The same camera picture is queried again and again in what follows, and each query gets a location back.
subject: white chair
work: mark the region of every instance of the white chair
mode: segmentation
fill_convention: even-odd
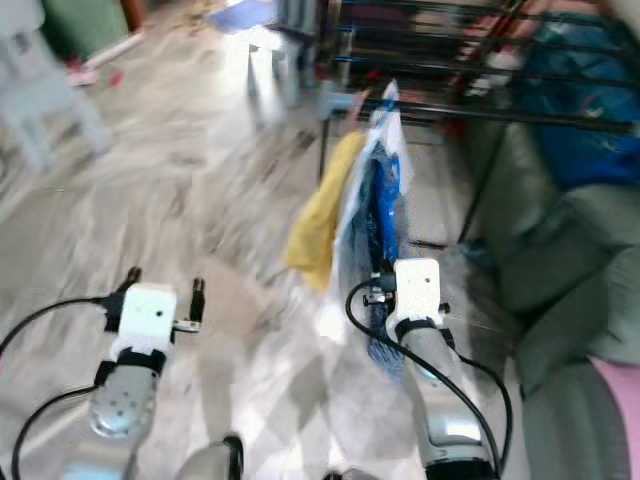
[[[44,21],[37,0],[0,0],[0,123],[37,171],[53,163],[44,116],[71,111],[93,151],[111,144],[99,115],[83,92],[69,85],[38,29]]]
[[[277,42],[256,42],[249,45],[249,71],[247,91],[257,95],[257,82],[253,67],[252,53],[260,48],[271,50],[273,76],[283,82],[283,96],[287,107],[300,104],[302,87],[311,88],[315,83],[313,60],[315,57],[315,34],[317,0],[275,0],[278,19],[267,29],[278,35]],[[302,58],[302,78],[299,74],[298,59]]]

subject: black cable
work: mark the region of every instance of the black cable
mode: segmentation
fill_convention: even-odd
[[[100,305],[100,302],[102,300],[103,300],[103,297],[71,298],[69,300],[62,300],[60,302],[53,303],[26,316],[15,327],[11,329],[9,334],[4,338],[4,340],[2,340],[2,343],[0,343],[0,359],[2,359],[2,355],[4,354],[9,344],[13,341],[13,339],[34,320],[42,317],[43,315],[46,315],[49,312],[52,312],[53,310],[67,307],[69,305],[77,305],[82,303]]]
[[[353,287],[353,289],[349,292],[349,295],[347,296],[347,301],[345,305],[347,317],[349,317],[349,320],[351,321],[351,323],[353,323],[353,325],[358,330],[370,336],[371,338],[378,340],[380,343],[383,343],[388,347],[396,350],[397,352],[403,354],[407,358],[410,358],[411,360],[413,360],[420,367],[424,368],[427,372],[431,373],[434,377],[440,380],[444,385],[446,385],[449,388],[449,390],[451,390],[458,398],[460,398],[460,400],[462,400],[462,403],[464,403],[467,406],[467,408],[471,410],[471,413],[473,413],[473,415],[478,419],[478,422],[480,423],[480,426],[482,427],[482,430],[484,431],[485,436],[487,437],[487,442],[489,443],[489,450],[491,451],[491,456],[493,458],[493,465],[495,469],[496,480],[500,480],[502,476],[502,464],[500,462],[500,454],[498,452],[498,446],[496,444],[495,437],[493,436],[493,432],[491,431],[491,427],[489,426],[487,419],[484,418],[484,415],[482,415],[482,412],[478,409],[478,407],[474,405],[471,399],[460,388],[458,388],[458,386],[455,383],[449,380],[449,378],[446,375],[441,373],[433,365],[431,365],[427,361],[420,358],[418,355],[413,353],[408,348],[405,348],[402,345],[394,342],[390,338],[383,335],[378,335],[373,330],[369,329],[368,327],[365,327],[363,324],[358,322],[358,320],[356,320],[356,318],[354,317],[353,311],[351,310],[351,303],[353,301],[353,297],[362,288],[375,286],[378,280],[379,279],[377,278],[373,278],[373,279],[361,282],[355,287]]]
[[[27,438],[27,434],[29,433],[29,429],[33,426],[33,424],[42,416],[42,414],[52,405],[61,402],[63,400],[68,400],[74,397],[81,397],[86,395],[87,393],[93,392],[96,388],[95,385],[91,385],[89,387],[79,388],[77,390],[70,390],[68,392],[62,393],[58,396],[55,396],[45,403],[43,403],[40,408],[38,408],[31,416],[27,419],[27,421],[22,426],[20,433],[18,434],[18,438],[16,438],[16,443],[13,446],[13,452],[11,454],[11,476],[13,480],[20,480],[20,451],[22,450],[22,445],[24,444],[25,439]]]
[[[504,409],[506,416],[506,426],[505,426],[505,434],[504,434],[504,445],[502,447],[502,457],[500,458],[500,468],[504,472],[504,469],[507,465],[507,459],[509,458],[509,451],[511,450],[511,438],[513,437],[513,405],[511,404],[511,397],[509,396],[509,391],[507,390],[506,385],[502,381],[502,379],[498,376],[496,372],[491,370],[486,365],[478,363],[470,358],[463,357],[458,353],[458,357],[463,363],[467,365],[477,368],[478,370],[482,370],[484,373],[489,375],[494,383],[498,386],[500,390],[500,394],[502,395],[502,400],[504,401]]]

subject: drying rack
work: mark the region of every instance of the drying rack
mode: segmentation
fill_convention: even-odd
[[[324,172],[330,122],[332,118],[345,115],[352,108],[355,95],[361,90],[357,79],[371,71],[377,71],[385,78],[398,79],[401,90],[405,88],[404,83],[410,85],[411,89],[417,89],[424,94],[423,98],[426,100],[423,101],[395,103],[395,108],[400,111],[402,121],[406,125],[428,125],[450,119],[486,119],[640,136],[640,126],[631,122],[465,103],[465,93],[471,88],[474,79],[481,75],[510,76],[511,81],[503,87],[507,90],[519,78],[533,78],[615,87],[629,90],[640,98],[640,81],[632,73],[640,72],[639,49],[633,35],[621,29],[619,22],[606,15],[592,18],[577,16],[567,18],[557,13],[528,14],[523,11],[527,0],[502,0],[502,2],[499,5],[480,6],[422,0],[328,0],[322,15],[323,25],[320,35],[320,51],[325,58],[329,79],[322,82],[319,102],[319,117],[322,121],[319,179]],[[416,12],[427,12],[442,21],[397,20],[393,15],[389,15],[384,20],[356,16],[353,10],[357,7],[384,7],[389,9],[390,13],[391,9],[405,13],[408,11],[414,15],[413,18],[417,18]],[[447,22],[452,17],[456,21],[453,27]],[[479,25],[478,20],[483,18],[491,18],[493,21],[489,22],[489,25]],[[615,47],[602,48],[564,42],[540,42],[534,38],[509,37],[509,32],[516,22],[522,20],[540,22],[539,25],[574,24],[603,29],[613,40]],[[413,30],[408,31],[407,25],[411,25]],[[475,31],[485,30],[486,33],[482,35],[463,33],[472,25]],[[611,56],[619,60],[625,70],[630,73],[629,80],[586,75],[537,74],[487,66],[489,55],[506,45],[521,49],[541,47]],[[470,53],[460,59],[459,52],[463,46],[467,48],[473,46],[473,48],[469,48]],[[371,111],[382,104],[383,101],[380,98],[368,98],[362,105],[360,118],[366,118]],[[479,174],[458,243],[464,242],[467,238],[493,172],[496,157],[491,155]],[[446,245],[423,243],[434,248],[446,247]]]

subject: yellow cloth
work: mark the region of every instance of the yellow cloth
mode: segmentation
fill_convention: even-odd
[[[329,287],[340,198],[365,141],[366,136],[360,132],[349,133],[340,140],[320,187],[289,234],[286,264],[300,271],[318,290],[326,291]]]

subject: marble floor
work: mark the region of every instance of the marble floor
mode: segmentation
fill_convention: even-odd
[[[202,276],[204,330],[178,338],[139,478],[175,478],[191,453],[228,431],[245,442],[251,479],[320,479],[350,466],[384,479],[423,478],[404,392],[344,319],[327,324],[318,315],[322,297],[281,263],[289,226],[315,188],[313,99],[287,111],[265,80],[249,102],[247,35],[189,36],[175,28],[181,8],[158,12],[144,42],[104,66],[88,89],[114,137],[107,154],[92,158],[67,119],[52,119],[58,163],[38,176],[2,137],[0,334],[49,302],[110,291],[132,265],[149,281],[173,284],[182,315],[192,278]],[[123,80],[113,87],[106,79],[115,72]],[[453,239],[468,200],[464,172],[442,146],[411,149],[414,233]],[[455,250],[440,260],[460,349],[504,372],[517,398],[507,359],[514,334],[500,321],[491,282]],[[25,418],[46,398],[92,381],[110,343],[102,328],[99,312],[77,307],[16,340],[0,376],[5,471]],[[348,334],[336,340],[326,334],[334,329]],[[469,378],[501,443],[497,389]],[[81,404],[64,405],[38,423],[24,478],[57,478],[69,426],[82,413]],[[505,478],[528,478],[520,432]]]

